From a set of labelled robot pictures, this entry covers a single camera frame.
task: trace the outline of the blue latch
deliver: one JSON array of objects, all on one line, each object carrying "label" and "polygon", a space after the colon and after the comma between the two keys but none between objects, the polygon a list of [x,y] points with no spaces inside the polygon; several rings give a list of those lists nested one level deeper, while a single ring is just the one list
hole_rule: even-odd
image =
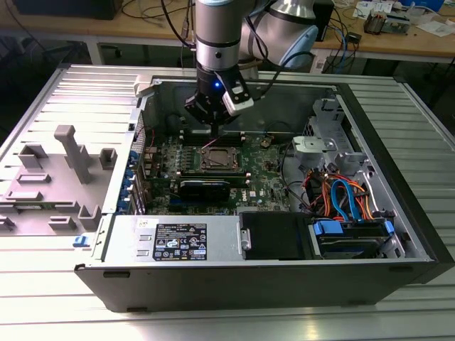
[{"label": "blue latch", "polygon": [[74,239],[73,247],[90,247],[90,239],[87,236],[77,236]]},{"label": "blue latch", "polygon": [[125,199],[129,195],[127,190],[120,190],[120,199]]},{"label": "blue latch", "polygon": [[313,225],[316,236],[321,234],[343,234],[343,228],[340,222],[334,220],[320,220]]},{"label": "blue latch", "polygon": [[127,201],[124,201],[124,200],[117,201],[117,207],[120,207],[124,210],[128,208],[128,205],[129,205],[129,202],[127,202]]},{"label": "blue latch", "polygon": [[130,151],[129,152],[129,160],[131,162],[137,162],[139,161],[139,154],[136,153],[135,151]]},{"label": "blue latch", "polygon": [[132,178],[134,176],[134,173],[131,169],[126,169],[125,170],[125,178]]},{"label": "blue latch", "polygon": [[393,234],[395,232],[395,228],[393,227],[392,222],[386,221],[384,223],[384,225],[385,225],[385,228],[387,229],[387,232],[389,232],[389,234]]},{"label": "blue latch", "polygon": [[122,182],[122,187],[123,188],[128,188],[129,186],[131,186],[132,182],[128,179],[123,179],[123,182]]}]

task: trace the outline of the black cable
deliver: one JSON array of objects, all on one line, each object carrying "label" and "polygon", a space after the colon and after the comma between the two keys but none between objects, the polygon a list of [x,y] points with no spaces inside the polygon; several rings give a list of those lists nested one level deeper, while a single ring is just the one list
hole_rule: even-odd
[{"label": "black cable", "polygon": [[289,191],[289,193],[291,193],[291,195],[293,197],[295,197],[303,205],[302,209],[304,208],[309,214],[312,215],[313,212],[309,210],[309,206],[306,204],[306,202],[303,199],[300,198],[300,195],[297,195],[293,190],[291,190],[291,188],[289,188],[289,186],[292,183],[288,184],[286,182],[286,179],[284,178],[284,160],[286,159],[287,152],[288,152],[289,148],[291,148],[291,145],[292,145],[292,141],[289,142],[289,144],[286,147],[286,150],[284,151],[283,159],[282,159],[282,162],[281,162],[281,167],[279,168],[279,173],[280,173],[280,176],[282,177],[282,181],[283,181],[284,187]]},{"label": "black cable", "polygon": [[[41,45],[41,43],[39,42],[38,39],[35,38],[35,36],[33,34],[30,33],[30,31],[24,26],[22,25],[22,23],[16,18],[16,16],[14,15],[13,11],[11,10],[11,7],[9,6],[8,4],[8,0],[4,0],[4,3],[6,5],[6,9],[8,10],[10,16],[14,19],[14,21],[19,25],[19,27],[21,27],[29,36],[30,38],[32,38],[35,43],[43,50],[43,51],[46,51],[46,48],[44,46]],[[54,59],[54,57],[52,56],[49,56],[51,59],[53,59],[54,62],[57,62],[56,59]]]},{"label": "black cable", "polygon": [[308,51],[301,51],[301,52],[297,52],[291,56],[289,56],[282,64],[282,66],[279,67],[278,71],[275,73],[275,75],[273,76],[272,80],[270,81],[270,83],[267,85],[267,87],[265,88],[265,90],[262,92],[262,96],[264,96],[266,93],[268,93],[268,91],[272,88],[273,84],[277,81],[277,78],[279,77],[279,74],[281,72],[283,72],[284,69],[286,69],[286,65],[291,61],[293,60],[295,57],[299,57],[300,55],[310,55],[312,58],[314,57],[313,53],[311,52],[308,52]]},{"label": "black cable", "polygon": [[265,42],[262,40],[262,38],[259,36],[259,34],[257,34],[255,25],[251,21],[251,18],[249,16],[247,16],[245,18],[245,21],[247,22],[247,25],[250,28],[251,33],[253,33],[253,35],[255,36],[257,48],[259,49],[259,53],[261,54],[261,56],[263,58],[262,61],[267,61],[269,59],[269,49],[268,49],[267,45],[265,45]]},{"label": "black cable", "polygon": [[[191,37],[194,40],[194,6],[191,0]],[[196,51],[193,51],[193,67],[196,68]]]},{"label": "black cable", "polygon": [[[154,16],[147,16],[147,15],[144,15],[144,16],[135,16],[135,15],[133,15],[133,14],[127,13],[127,12],[124,10],[125,7],[128,6],[129,4],[131,4],[131,3],[134,2],[134,1],[136,1],[136,0],[129,0],[126,4],[123,5],[123,7],[122,7],[122,13],[123,13],[125,16],[128,16],[128,17],[130,17],[130,18],[134,18],[134,19],[155,19],[155,18],[159,18],[160,16],[164,16],[164,13],[156,14],[156,15],[154,15]],[[161,5],[158,6],[158,7],[148,7],[148,8],[146,8],[146,9],[144,9],[144,12],[146,12],[146,11],[148,11],[148,10],[150,10],[150,9],[155,9],[155,8],[161,8]],[[174,9],[174,10],[172,10],[172,11],[169,11],[168,14],[172,14],[172,13],[175,13],[175,12],[178,12],[178,11],[182,11],[182,10],[184,10],[184,9],[186,9],[186,6],[185,6],[185,7],[181,7],[181,8],[179,8],[179,9]]]},{"label": "black cable", "polygon": [[180,34],[178,34],[176,28],[174,27],[174,25],[172,24],[172,20],[171,20],[171,17],[169,16],[169,13],[168,13],[168,10],[166,8],[166,5],[164,4],[164,0],[161,0],[161,8],[163,9],[163,13],[164,13],[164,16],[166,17],[166,20],[168,22],[168,25],[171,27],[171,30],[173,32],[173,34],[177,37],[177,39],[180,40],[180,42],[182,44],[184,44],[187,48],[194,48],[193,45],[191,44],[188,44],[185,39],[183,39]]},{"label": "black cable", "polygon": [[[357,44],[353,43],[354,51],[344,60],[345,61],[345,65],[343,66],[343,69],[346,69],[347,67],[351,66],[354,63],[355,54],[357,53],[359,45],[360,45],[359,43],[357,43]],[[341,64],[341,61],[339,61],[336,64],[333,64],[333,68],[338,67],[340,64]]]},{"label": "black cable", "polygon": [[290,131],[292,131],[294,134],[297,134],[297,132],[295,132],[295,130],[292,128],[291,124],[285,122],[285,121],[272,121],[270,122],[268,125],[266,125],[265,129],[264,129],[264,132],[265,133],[268,133],[269,132],[269,129],[271,126],[273,126],[274,124],[282,124],[284,126],[286,126],[286,128],[288,128]]}]

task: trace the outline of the motherboard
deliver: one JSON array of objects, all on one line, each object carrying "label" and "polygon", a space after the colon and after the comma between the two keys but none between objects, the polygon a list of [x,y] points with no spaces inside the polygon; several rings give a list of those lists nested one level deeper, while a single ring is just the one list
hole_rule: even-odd
[{"label": "motherboard", "polygon": [[147,214],[289,211],[289,192],[279,174],[283,144],[271,144],[264,135],[237,141],[186,146],[181,136],[157,136],[145,163],[151,191]]}]

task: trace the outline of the gray floor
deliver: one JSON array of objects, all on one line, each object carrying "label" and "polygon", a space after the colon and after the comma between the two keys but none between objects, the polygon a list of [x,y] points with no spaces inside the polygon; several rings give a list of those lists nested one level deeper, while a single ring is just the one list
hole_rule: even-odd
[{"label": "gray floor", "polygon": [[[65,45],[64,43],[42,42],[45,48],[53,48]],[[147,65],[177,67],[180,66],[181,49],[170,47],[149,47],[150,60],[145,60],[142,47],[140,45],[119,45],[122,50],[122,57],[117,58],[113,50],[104,52],[105,60],[108,65]],[[29,104],[34,100],[46,80],[50,77],[55,67],[67,53],[56,53],[45,61],[39,46],[29,43],[24,54],[16,54],[11,61],[7,58],[0,60],[0,142],[3,141],[10,131],[27,110]],[[78,48],[71,55],[67,56],[64,62],[89,64],[90,59],[87,53]],[[401,62],[396,66],[394,61],[371,60],[365,65],[366,60],[357,58],[352,67],[347,67],[341,73],[355,75],[379,75],[379,76],[402,76],[419,96],[429,103],[432,94],[442,91],[444,87],[440,84],[444,79],[447,65],[438,65],[433,68],[429,63]],[[185,67],[193,67],[193,56],[191,52],[183,52],[183,64]],[[441,119],[451,133],[455,134],[455,85],[453,77],[455,67],[450,70],[452,84],[445,87],[441,99],[434,106],[434,113]],[[302,72],[308,72],[309,67],[305,67]]]}]

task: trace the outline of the wire bundle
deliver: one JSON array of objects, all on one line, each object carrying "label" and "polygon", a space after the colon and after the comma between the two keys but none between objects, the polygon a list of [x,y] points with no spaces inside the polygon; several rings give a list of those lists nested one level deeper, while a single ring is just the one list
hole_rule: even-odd
[{"label": "wire bundle", "polygon": [[[348,216],[342,211],[342,207],[348,205],[353,219],[358,220],[360,217],[364,220],[374,219],[369,207],[369,194],[356,181],[339,174],[325,174],[322,177],[310,170],[302,185],[304,190],[308,187],[310,180],[319,182],[322,189],[322,194],[314,199],[309,205],[309,209],[313,213],[344,222],[348,219]],[[343,199],[341,200],[341,203],[338,204],[336,191],[340,188],[344,188],[347,192],[346,196],[348,197],[348,200],[345,201]],[[317,209],[321,199],[323,200],[323,204]]]},{"label": "wire bundle", "polygon": [[[328,69],[330,67],[332,67],[332,72],[336,68],[335,73],[338,74],[341,72],[341,70],[343,68],[349,67],[354,63],[355,54],[357,53],[359,44],[353,43],[354,51],[348,57],[346,57],[346,53],[348,52],[348,44],[349,44],[349,41],[346,38],[346,36],[348,35],[348,32],[349,32],[348,27],[346,26],[346,24],[344,24],[344,22],[341,21],[341,16],[340,16],[338,10],[337,9],[333,9],[333,10],[335,11],[338,19],[331,18],[330,25],[328,25],[327,27],[329,27],[330,29],[333,29],[340,36],[340,38],[339,38],[337,35],[335,35],[335,37],[340,42],[340,48],[336,51],[336,54],[333,56],[332,61],[327,64],[326,68],[322,71],[322,73],[326,73],[328,71]],[[343,54],[341,56],[341,60],[340,60],[340,62],[335,64],[335,60],[342,50],[343,50]]]}]

